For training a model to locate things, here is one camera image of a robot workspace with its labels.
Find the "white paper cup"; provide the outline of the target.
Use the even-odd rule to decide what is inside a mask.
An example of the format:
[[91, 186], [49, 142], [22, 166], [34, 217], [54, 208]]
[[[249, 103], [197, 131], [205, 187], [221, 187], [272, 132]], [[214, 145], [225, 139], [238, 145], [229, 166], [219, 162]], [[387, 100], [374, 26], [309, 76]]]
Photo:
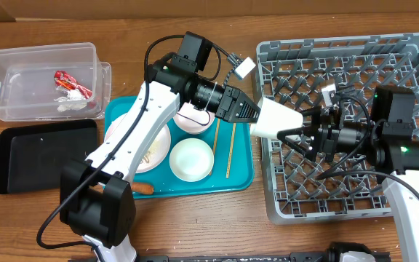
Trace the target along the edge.
[[250, 125], [250, 135], [260, 138], [277, 139], [282, 130], [293, 130], [303, 126], [303, 115], [267, 97], [258, 101], [260, 115], [256, 123]]

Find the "wooden chopstick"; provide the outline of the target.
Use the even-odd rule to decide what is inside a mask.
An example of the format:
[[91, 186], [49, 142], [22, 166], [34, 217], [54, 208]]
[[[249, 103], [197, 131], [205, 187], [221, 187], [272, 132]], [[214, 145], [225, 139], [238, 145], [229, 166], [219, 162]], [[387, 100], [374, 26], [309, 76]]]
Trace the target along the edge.
[[213, 167], [214, 167], [215, 161], [216, 161], [215, 152], [216, 152], [216, 148], [217, 148], [217, 144], [218, 144], [219, 129], [220, 129], [220, 119], [217, 120], [217, 124], [216, 124], [216, 128], [215, 128], [215, 137], [214, 137], [213, 147], [212, 147], [212, 155], [214, 156]]
[[231, 132], [231, 142], [230, 142], [230, 147], [229, 147], [229, 152], [228, 152], [228, 164], [227, 164], [227, 169], [226, 169], [226, 179], [230, 178], [235, 134], [236, 134], [236, 123], [233, 123], [232, 132]]

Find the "white round plate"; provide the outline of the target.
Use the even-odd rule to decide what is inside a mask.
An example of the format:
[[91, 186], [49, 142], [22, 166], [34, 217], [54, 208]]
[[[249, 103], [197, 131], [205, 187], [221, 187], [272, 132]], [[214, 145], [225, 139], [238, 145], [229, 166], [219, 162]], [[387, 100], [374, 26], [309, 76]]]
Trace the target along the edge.
[[140, 163], [137, 167], [136, 173], [148, 172], [157, 167], [167, 156], [170, 150], [171, 141], [171, 133], [168, 125], [166, 124], [161, 128], [158, 135], [155, 137], [155, 140], [148, 148], [148, 151], [151, 152], [150, 162], [148, 164]]

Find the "aluminium foil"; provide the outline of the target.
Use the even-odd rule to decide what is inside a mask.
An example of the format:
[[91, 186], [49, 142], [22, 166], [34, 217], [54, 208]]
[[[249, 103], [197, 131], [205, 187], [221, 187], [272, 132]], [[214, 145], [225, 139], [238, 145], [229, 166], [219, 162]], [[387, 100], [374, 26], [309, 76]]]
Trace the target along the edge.
[[79, 90], [67, 90], [66, 96], [56, 98], [55, 101], [60, 103], [57, 107], [59, 112], [69, 110], [79, 111], [87, 106], [86, 98]]

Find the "red snack wrapper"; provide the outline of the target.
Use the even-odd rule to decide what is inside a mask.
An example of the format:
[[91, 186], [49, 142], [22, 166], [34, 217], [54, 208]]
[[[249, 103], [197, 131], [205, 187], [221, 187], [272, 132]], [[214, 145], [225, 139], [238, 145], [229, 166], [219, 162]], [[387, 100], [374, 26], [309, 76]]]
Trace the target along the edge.
[[57, 86], [60, 86], [66, 90], [78, 90], [86, 99], [91, 98], [92, 96], [91, 90], [78, 83], [75, 78], [73, 78], [65, 71], [56, 71], [54, 75], [54, 81]]

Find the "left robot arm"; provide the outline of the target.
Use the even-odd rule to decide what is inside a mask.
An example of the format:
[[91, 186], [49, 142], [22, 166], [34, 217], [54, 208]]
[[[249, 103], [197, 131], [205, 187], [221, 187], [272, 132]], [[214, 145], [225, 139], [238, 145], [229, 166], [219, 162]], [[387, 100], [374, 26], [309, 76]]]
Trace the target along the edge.
[[136, 261], [129, 241], [135, 218], [132, 182], [142, 158], [161, 128], [184, 103], [209, 111], [224, 122], [254, 123], [260, 109], [243, 91], [198, 74], [211, 50], [210, 40], [187, 32], [180, 48], [144, 63], [140, 93], [110, 137], [82, 162], [64, 166], [60, 205], [49, 216], [69, 225], [99, 261]]

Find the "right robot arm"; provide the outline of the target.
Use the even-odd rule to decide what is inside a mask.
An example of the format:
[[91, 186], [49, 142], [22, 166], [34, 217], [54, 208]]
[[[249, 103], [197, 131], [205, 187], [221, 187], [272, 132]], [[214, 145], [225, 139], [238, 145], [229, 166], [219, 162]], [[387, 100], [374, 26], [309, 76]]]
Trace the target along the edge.
[[333, 166], [317, 178], [376, 176], [391, 206], [403, 259], [419, 261], [419, 140], [412, 138], [415, 93], [405, 87], [376, 87], [372, 107], [359, 104], [366, 118], [361, 124], [344, 119], [343, 103], [352, 96], [332, 86], [322, 92], [328, 109], [302, 111], [303, 116], [311, 117], [311, 123], [281, 130], [277, 139], [310, 160], [315, 160], [318, 153], [325, 154], [329, 161], [336, 153], [346, 158], [364, 155], [373, 170], [340, 171]]

